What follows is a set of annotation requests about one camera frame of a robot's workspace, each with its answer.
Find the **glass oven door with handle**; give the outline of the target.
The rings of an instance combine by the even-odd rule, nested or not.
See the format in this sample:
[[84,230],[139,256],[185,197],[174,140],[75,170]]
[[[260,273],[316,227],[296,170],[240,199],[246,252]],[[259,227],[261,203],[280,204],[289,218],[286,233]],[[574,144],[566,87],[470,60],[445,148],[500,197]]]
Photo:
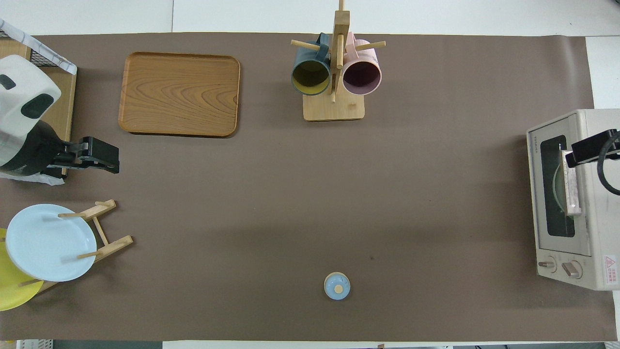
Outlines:
[[565,160],[564,152],[581,135],[578,113],[563,115],[527,131],[527,150],[537,246],[543,250],[591,256],[585,213],[560,212],[552,194],[552,177]]

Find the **wooden plate rack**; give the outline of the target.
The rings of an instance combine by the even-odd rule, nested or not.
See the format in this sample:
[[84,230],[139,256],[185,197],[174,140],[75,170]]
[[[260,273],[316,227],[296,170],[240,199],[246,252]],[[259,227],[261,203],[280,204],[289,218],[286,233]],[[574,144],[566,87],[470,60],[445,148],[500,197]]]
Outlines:
[[[106,234],[103,231],[103,228],[99,222],[99,216],[113,210],[117,204],[113,199],[107,201],[96,201],[94,206],[91,208],[87,208],[82,212],[73,212],[72,214],[61,214],[62,217],[82,217],[86,223],[88,223],[91,229],[94,232],[95,239],[97,241],[97,251],[93,254],[82,254],[80,258],[85,258],[88,256],[95,256],[95,262],[103,260],[107,256],[114,254],[121,249],[128,247],[131,243],[133,243],[132,236],[125,236],[115,241],[109,241],[107,239]],[[44,283],[59,283],[59,282],[49,282],[44,281]]]

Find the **white plastic sheet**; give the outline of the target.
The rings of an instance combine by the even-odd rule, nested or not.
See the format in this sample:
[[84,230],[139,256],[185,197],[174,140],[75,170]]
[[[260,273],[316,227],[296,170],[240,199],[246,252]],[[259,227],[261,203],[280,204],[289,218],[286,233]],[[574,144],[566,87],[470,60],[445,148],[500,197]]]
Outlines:
[[43,173],[37,173],[30,176],[13,176],[0,172],[0,178],[22,182],[43,183],[50,186],[64,185],[64,179],[61,177],[53,177]]

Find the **dark blue mug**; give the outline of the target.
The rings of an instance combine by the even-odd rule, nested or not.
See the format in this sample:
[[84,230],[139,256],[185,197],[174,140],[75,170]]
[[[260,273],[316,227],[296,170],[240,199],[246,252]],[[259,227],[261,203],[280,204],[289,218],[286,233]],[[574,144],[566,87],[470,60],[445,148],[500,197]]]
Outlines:
[[329,35],[322,32],[310,44],[319,46],[319,49],[297,48],[291,80],[301,94],[319,95],[328,88],[331,80]]

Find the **pink mug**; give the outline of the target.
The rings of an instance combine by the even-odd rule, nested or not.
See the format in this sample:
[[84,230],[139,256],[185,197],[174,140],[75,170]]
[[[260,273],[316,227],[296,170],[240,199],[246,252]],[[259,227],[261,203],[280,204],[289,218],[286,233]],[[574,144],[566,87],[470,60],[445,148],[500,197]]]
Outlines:
[[369,44],[367,40],[356,39],[354,33],[347,34],[342,83],[345,90],[354,95],[368,95],[374,92],[382,81],[382,72],[375,49],[357,49],[358,46],[366,44]]

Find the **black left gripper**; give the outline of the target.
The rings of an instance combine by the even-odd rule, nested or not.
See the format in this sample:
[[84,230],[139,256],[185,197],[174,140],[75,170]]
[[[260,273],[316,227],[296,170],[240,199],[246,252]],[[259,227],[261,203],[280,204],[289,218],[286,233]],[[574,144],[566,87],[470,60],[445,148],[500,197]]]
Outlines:
[[[82,155],[89,155],[89,152],[93,160],[82,159]],[[61,141],[61,150],[53,157],[48,168],[83,170],[95,167],[118,174],[120,172],[118,155],[117,147],[95,137],[83,137],[79,143]]]

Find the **light blue plate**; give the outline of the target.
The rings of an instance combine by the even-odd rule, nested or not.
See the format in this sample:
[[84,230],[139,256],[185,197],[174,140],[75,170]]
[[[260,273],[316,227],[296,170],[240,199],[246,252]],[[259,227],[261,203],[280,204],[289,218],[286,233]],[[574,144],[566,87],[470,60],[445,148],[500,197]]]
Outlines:
[[82,217],[56,204],[35,204],[18,212],[9,222],[6,248],[22,272],[49,282],[75,280],[88,272],[97,251],[90,225]]

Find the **wooden box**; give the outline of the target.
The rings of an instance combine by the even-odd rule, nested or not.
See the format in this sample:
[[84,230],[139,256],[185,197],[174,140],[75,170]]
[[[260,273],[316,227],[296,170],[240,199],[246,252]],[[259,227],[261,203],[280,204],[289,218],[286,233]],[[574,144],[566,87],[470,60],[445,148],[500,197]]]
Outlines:
[[[9,55],[18,55],[24,58],[24,49],[18,43],[0,41],[0,58]],[[63,141],[70,141],[71,126],[73,118],[73,108],[75,101],[76,75],[71,75],[58,67],[38,67],[58,86],[62,95],[51,108],[44,113],[42,119],[53,127],[58,137]],[[62,177],[65,175],[65,169],[59,169],[59,173],[49,175],[53,177]]]

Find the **pale green plate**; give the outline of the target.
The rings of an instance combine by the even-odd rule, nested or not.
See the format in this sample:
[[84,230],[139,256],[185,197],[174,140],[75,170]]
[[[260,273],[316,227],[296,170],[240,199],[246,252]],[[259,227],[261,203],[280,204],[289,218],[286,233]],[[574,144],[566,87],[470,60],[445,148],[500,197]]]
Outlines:
[[558,165],[552,177],[552,194],[560,212],[566,216],[566,195],[562,165]]

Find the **yellow plate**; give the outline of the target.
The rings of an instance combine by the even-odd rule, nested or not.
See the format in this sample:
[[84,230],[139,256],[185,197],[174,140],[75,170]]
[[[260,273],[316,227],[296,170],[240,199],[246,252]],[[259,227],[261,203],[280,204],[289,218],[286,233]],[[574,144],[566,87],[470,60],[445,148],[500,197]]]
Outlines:
[[0,311],[16,308],[31,300],[44,281],[34,281],[33,277],[22,272],[10,259],[6,242],[6,229],[0,228]]

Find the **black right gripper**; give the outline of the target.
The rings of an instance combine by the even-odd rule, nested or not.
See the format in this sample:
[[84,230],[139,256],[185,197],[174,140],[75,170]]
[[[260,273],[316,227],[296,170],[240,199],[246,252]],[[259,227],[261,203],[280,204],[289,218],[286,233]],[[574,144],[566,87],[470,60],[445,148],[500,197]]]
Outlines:
[[[567,166],[575,168],[585,163],[597,162],[605,143],[618,132],[618,129],[608,129],[573,143],[571,152],[565,155]],[[605,159],[620,160],[620,137],[606,150]]]

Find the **wooden serving tray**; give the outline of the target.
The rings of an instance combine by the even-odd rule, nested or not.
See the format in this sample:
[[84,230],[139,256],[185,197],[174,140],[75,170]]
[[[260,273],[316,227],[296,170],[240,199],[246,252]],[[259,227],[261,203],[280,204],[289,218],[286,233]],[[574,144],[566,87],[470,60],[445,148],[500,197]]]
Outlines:
[[237,130],[241,64],[228,55],[133,52],[118,124],[130,133],[230,137]]

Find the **wooden mug tree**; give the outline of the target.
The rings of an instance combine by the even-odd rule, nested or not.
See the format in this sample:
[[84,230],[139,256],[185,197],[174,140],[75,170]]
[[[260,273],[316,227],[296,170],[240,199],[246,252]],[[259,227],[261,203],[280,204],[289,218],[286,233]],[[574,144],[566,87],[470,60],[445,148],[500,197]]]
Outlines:
[[[328,88],[319,95],[302,94],[303,117],[309,122],[356,121],[365,117],[365,95],[354,95],[345,90],[342,83],[344,48],[350,31],[350,12],[345,9],[345,0],[339,0],[334,14],[334,26],[330,38],[331,80]],[[292,40],[292,46],[319,49],[310,41]],[[356,49],[385,47],[384,41],[358,46]]]

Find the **brown table mat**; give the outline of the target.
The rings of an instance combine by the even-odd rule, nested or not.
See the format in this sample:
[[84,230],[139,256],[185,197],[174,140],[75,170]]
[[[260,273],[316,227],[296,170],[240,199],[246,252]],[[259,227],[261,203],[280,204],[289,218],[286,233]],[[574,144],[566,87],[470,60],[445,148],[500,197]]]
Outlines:
[[[536,274],[527,129],[593,106],[582,37],[366,35],[379,89],[360,121],[306,122],[290,84],[298,33],[48,35],[78,66],[72,136],[120,172],[0,180],[0,226],[53,203],[113,199],[134,243],[0,312],[0,338],[343,342],[607,341],[611,292]],[[228,138],[118,125],[133,52],[230,55]],[[351,283],[324,293],[331,272]]]

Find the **beige toaster oven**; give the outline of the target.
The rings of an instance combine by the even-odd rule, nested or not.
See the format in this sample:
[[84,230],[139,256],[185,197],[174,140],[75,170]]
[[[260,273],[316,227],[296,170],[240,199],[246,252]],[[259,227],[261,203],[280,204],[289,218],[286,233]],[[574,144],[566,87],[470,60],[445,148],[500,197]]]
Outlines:
[[[620,130],[620,109],[574,111],[578,113],[580,124],[578,141],[608,129]],[[539,276],[595,291],[620,291],[620,160],[605,159],[606,150],[618,137],[620,132],[604,144],[597,162],[569,168],[566,159],[563,161],[567,210],[579,214],[580,206],[585,208],[592,255],[540,249],[534,227],[536,262],[552,256],[558,265],[554,273],[545,272],[537,265]],[[568,278],[561,267],[563,262],[572,260],[578,261],[583,268],[579,280]]]

